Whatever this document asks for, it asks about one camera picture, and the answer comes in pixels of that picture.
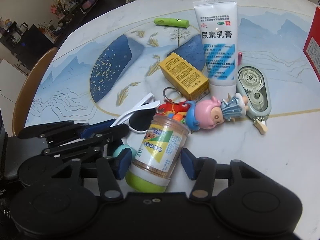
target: green lip balm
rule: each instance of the green lip balm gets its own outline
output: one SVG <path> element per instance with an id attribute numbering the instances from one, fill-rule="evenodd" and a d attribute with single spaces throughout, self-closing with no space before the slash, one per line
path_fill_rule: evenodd
<path id="1" fill-rule="evenodd" d="M 188 28 L 190 25 L 188 20 L 173 19 L 173 18 L 156 18 L 155 24 L 182 27 L 182 28 Z"/>

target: jar label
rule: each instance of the jar label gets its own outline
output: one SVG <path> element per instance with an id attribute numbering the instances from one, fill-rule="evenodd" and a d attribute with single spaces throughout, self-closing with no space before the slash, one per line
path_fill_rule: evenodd
<path id="1" fill-rule="evenodd" d="M 161 125 L 152 124 L 135 157 L 158 170 L 168 172 L 179 148 L 182 136 Z"/>

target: screw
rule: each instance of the screw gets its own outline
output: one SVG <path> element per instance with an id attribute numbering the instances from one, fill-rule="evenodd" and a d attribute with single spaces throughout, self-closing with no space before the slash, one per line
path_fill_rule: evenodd
<path id="1" fill-rule="evenodd" d="M 193 196 L 195 196 L 197 198 L 204 198 L 209 195 L 209 193 L 203 189 L 197 189 L 197 190 L 193 191 L 192 194 L 193 194 Z"/>
<path id="2" fill-rule="evenodd" d="M 144 199 L 143 203 L 146 205 L 150 205 L 152 203 L 152 201 L 150 199 Z"/>
<path id="3" fill-rule="evenodd" d="M 107 198 L 117 198 L 120 197 L 121 193 L 117 190 L 108 190 L 104 193 Z"/>
<path id="4" fill-rule="evenodd" d="M 160 198 L 153 198 L 153 199 L 152 199 L 152 202 L 154 202 L 154 203 L 159 203 L 159 202 L 161 202 L 161 199 L 160 199 Z"/>

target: transparent plastic jar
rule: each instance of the transparent plastic jar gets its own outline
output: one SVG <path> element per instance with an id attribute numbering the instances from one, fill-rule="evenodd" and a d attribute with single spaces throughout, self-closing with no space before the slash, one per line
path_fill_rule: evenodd
<path id="1" fill-rule="evenodd" d="M 182 123 L 155 115 L 126 174 L 129 186 L 140 192 L 164 192 L 189 132 Z"/>

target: blue gripper pad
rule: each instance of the blue gripper pad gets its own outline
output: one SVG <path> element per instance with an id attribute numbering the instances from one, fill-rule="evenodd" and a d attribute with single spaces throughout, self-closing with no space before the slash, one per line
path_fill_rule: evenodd
<path id="1" fill-rule="evenodd" d="M 93 133 L 103 132 L 105 129 L 109 128 L 115 120 L 116 119 L 110 119 L 86 127 L 83 131 L 79 133 L 80 139 L 88 139 Z"/>
<path id="2" fill-rule="evenodd" d="M 127 173 L 129 166 L 131 165 L 132 153 L 130 148 L 123 149 L 121 153 L 116 158 L 115 162 L 117 162 L 117 170 L 115 177 L 117 180 L 121 180 L 124 178 Z"/>
<path id="3" fill-rule="evenodd" d="M 197 179 L 194 167 L 194 161 L 196 160 L 196 157 L 187 148 L 183 148 L 181 150 L 180 158 L 182 167 L 184 168 L 188 178 L 191 180 Z"/>

